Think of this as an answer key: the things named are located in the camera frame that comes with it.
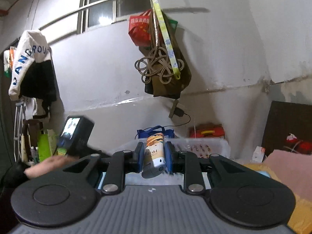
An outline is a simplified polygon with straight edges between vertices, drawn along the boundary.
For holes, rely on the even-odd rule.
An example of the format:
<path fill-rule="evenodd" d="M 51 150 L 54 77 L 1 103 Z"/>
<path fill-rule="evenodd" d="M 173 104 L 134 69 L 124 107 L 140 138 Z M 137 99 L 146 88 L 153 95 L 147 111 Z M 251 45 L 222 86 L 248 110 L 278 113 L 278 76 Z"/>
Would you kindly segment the clear plastic laundry basket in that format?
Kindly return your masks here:
<path fill-rule="evenodd" d="M 146 140 L 146 138 L 134 139 L 121 146 L 104 151 L 111 155 L 121 150 L 134 151 L 139 142 L 142 142 L 145 146 Z M 226 158 L 230 157 L 230 146 L 222 138 L 165 138 L 164 141 L 171 142 L 175 151 L 190 151 L 202 159 L 208 158 L 210 154 L 218 154 Z"/>

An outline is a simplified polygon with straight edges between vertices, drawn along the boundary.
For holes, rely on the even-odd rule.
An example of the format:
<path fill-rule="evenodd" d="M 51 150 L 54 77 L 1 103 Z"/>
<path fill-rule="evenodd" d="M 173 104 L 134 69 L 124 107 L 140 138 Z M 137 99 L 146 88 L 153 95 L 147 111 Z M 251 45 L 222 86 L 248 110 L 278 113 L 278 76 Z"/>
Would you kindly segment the red gift box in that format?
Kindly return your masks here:
<path fill-rule="evenodd" d="M 221 124 L 207 123 L 189 128 L 188 136 L 190 138 L 225 138 L 225 130 Z"/>

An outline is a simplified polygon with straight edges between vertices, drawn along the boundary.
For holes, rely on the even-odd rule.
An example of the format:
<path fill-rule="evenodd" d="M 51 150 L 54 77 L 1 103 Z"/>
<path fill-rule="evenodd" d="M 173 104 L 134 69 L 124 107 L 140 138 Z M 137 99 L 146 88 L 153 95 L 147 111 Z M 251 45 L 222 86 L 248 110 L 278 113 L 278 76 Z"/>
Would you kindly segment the blue tote bag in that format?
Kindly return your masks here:
<path fill-rule="evenodd" d="M 157 134 L 157 133 L 162 133 L 164 135 L 164 137 L 168 137 L 168 138 L 174 138 L 175 137 L 173 129 L 165 129 L 165 127 L 158 125 L 155 127 L 137 130 L 136 138 L 138 138 L 138 139 L 148 138 L 148 137 L 150 137 L 154 134 Z"/>

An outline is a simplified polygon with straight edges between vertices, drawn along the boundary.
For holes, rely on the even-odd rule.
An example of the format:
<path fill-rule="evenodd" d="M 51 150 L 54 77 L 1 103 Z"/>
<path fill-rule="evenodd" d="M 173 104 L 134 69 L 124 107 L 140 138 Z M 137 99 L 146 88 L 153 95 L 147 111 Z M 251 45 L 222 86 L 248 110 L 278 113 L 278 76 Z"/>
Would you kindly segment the white hanging jacket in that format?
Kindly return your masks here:
<path fill-rule="evenodd" d="M 19 99 L 21 84 L 32 64 L 51 61 L 45 36 L 40 30 L 25 30 L 14 54 L 12 80 L 8 90 L 12 101 Z"/>

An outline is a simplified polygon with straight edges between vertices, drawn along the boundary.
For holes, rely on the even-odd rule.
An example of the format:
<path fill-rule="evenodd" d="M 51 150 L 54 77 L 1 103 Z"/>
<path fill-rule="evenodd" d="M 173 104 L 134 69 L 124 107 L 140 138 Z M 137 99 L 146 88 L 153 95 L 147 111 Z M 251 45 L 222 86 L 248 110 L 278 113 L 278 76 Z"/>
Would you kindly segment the pink blanket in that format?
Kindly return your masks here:
<path fill-rule="evenodd" d="M 293 193 L 311 201 L 311 155 L 274 150 L 264 161 Z"/>

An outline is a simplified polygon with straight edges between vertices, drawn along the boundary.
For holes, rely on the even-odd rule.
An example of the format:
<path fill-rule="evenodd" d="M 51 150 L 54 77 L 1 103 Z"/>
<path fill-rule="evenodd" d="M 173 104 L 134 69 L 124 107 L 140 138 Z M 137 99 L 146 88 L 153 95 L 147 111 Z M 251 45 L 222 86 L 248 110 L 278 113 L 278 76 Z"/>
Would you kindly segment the hanging olive bag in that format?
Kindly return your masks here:
<path fill-rule="evenodd" d="M 134 67 L 141 75 L 145 93 L 153 95 L 153 97 L 179 99 L 181 92 L 191 82 L 191 71 L 179 48 L 168 17 L 166 14 L 163 14 L 163 17 L 178 64 L 180 78 L 177 79 L 174 76 L 173 67 L 162 39 L 162 33 L 153 15 L 150 16 L 149 26 L 151 48 L 145 57 L 135 62 Z"/>

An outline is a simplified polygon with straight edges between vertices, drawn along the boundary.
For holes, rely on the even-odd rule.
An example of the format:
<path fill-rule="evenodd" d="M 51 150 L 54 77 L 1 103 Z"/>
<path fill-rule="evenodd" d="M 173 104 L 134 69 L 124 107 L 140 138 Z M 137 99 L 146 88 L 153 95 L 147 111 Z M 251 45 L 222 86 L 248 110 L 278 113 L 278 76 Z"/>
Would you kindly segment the dark wooden headboard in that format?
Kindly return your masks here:
<path fill-rule="evenodd" d="M 311 142 L 311 105 L 273 101 L 261 144 L 265 155 L 282 150 L 289 134 Z"/>

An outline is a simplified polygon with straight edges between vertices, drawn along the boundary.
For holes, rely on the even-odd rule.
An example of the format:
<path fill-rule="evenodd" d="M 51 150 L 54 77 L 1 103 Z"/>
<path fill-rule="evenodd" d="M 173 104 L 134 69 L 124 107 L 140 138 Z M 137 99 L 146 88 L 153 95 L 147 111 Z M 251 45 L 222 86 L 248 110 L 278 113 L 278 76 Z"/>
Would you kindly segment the red plaid pillow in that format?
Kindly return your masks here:
<path fill-rule="evenodd" d="M 284 148 L 292 153 L 311 155 L 312 143 L 297 138 L 294 134 L 289 133 L 286 138 Z"/>

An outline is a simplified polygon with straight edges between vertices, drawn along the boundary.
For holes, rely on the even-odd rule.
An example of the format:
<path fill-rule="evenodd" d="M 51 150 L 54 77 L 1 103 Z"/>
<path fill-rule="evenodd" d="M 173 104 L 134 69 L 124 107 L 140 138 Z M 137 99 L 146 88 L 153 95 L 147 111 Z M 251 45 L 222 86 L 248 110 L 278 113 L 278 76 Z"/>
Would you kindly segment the red hanging bag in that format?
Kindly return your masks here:
<path fill-rule="evenodd" d="M 150 14 L 151 9 L 140 15 L 131 15 L 129 17 L 128 34 L 137 47 L 149 47 L 151 44 L 149 33 Z"/>

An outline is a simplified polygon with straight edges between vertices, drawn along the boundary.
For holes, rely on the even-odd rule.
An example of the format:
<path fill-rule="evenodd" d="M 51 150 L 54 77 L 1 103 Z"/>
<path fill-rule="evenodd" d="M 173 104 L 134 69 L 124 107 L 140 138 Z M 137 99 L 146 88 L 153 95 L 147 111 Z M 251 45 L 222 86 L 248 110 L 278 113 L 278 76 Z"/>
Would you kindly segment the window with metal frame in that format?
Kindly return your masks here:
<path fill-rule="evenodd" d="M 80 0 L 79 6 L 89 5 L 101 0 Z M 98 27 L 129 19 L 151 7 L 150 0 L 105 0 L 78 13 L 77 31 L 83 33 Z"/>

